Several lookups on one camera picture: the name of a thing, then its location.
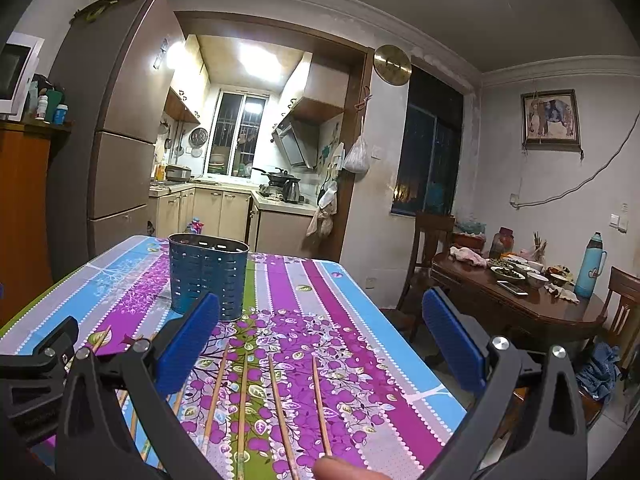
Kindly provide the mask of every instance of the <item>kitchen ceiling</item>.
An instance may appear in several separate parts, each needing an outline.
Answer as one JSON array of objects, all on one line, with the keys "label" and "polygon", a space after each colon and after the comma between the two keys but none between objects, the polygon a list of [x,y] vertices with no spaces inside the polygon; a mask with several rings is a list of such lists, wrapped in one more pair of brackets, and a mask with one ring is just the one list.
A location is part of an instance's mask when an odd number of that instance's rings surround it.
[{"label": "kitchen ceiling", "polygon": [[[298,66],[304,54],[301,50],[260,41],[222,38],[220,36],[198,36],[200,53],[213,83],[242,86],[256,90],[282,92],[291,73]],[[250,75],[240,62],[242,45],[258,46],[273,54],[282,67],[282,76],[277,81],[266,81]]]},{"label": "kitchen ceiling", "polygon": [[464,57],[482,72],[558,57],[638,56],[610,0],[359,0]]}]

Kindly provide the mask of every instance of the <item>blue basket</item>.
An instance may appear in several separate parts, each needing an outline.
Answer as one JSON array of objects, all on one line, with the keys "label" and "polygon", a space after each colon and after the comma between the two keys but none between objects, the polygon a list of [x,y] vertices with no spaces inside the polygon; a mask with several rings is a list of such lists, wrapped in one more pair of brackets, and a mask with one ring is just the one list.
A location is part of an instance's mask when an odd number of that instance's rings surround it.
[{"label": "blue basket", "polygon": [[184,314],[203,292],[220,301],[220,321],[242,315],[249,246],[235,240],[178,233],[169,236],[171,308]]}]

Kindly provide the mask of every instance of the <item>crown molding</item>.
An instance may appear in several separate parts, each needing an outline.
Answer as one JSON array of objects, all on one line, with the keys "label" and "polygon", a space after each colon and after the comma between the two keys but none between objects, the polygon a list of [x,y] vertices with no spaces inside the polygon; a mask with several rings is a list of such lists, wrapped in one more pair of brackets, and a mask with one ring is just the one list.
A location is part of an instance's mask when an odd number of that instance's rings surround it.
[{"label": "crown molding", "polygon": [[[478,88],[480,85],[481,72],[471,63],[413,25],[409,25],[382,10],[358,0],[290,0],[290,2],[292,5],[302,3],[308,6],[315,6],[321,9],[319,12],[324,14],[329,11],[354,22],[364,23],[383,30],[387,34],[398,38],[399,43],[404,43],[398,44],[398,46],[408,48],[407,54],[423,58],[450,78],[457,80],[463,87],[473,89]],[[366,46],[377,48],[379,45],[368,44]]]},{"label": "crown molding", "polygon": [[626,75],[640,77],[640,57],[577,56],[535,61],[484,72],[482,88],[569,75]]}]

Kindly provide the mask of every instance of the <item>range hood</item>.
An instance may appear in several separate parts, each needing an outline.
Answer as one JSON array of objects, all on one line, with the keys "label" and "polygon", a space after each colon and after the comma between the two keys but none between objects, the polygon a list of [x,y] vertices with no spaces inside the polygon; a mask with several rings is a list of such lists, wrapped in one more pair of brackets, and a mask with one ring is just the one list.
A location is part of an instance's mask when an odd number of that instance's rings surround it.
[{"label": "range hood", "polygon": [[318,160],[320,130],[314,124],[285,118],[271,134],[295,170],[312,170]]}]

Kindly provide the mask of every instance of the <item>silver kettle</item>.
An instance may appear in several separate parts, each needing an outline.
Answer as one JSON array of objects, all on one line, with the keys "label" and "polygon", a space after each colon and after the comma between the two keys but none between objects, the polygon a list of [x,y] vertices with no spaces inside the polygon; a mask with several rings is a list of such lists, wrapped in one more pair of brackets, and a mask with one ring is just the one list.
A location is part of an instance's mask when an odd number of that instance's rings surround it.
[{"label": "silver kettle", "polygon": [[300,200],[300,184],[297,178],[290,178],[282,186],[282,198],[285,202],[297,204]]}]

